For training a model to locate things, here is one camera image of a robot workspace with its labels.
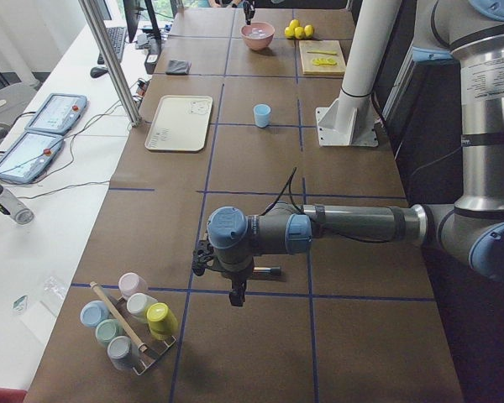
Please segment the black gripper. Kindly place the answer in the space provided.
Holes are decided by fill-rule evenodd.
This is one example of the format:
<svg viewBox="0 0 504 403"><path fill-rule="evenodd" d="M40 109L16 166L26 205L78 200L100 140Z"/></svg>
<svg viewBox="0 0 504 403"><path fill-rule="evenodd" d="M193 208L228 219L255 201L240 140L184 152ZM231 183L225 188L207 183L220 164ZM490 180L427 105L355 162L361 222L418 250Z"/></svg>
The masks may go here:
<svg viewBox="0 0 504 403"><path fill-rule="evenodd" d="M231 305L236 307L244 305L246 280L252 276L254 267L253 257L237 264L223 262L208 240L200 240L192 253L192 272L195 275L202 276L205 270L211 270L232 280L232 289L228 296Z"/></svg>

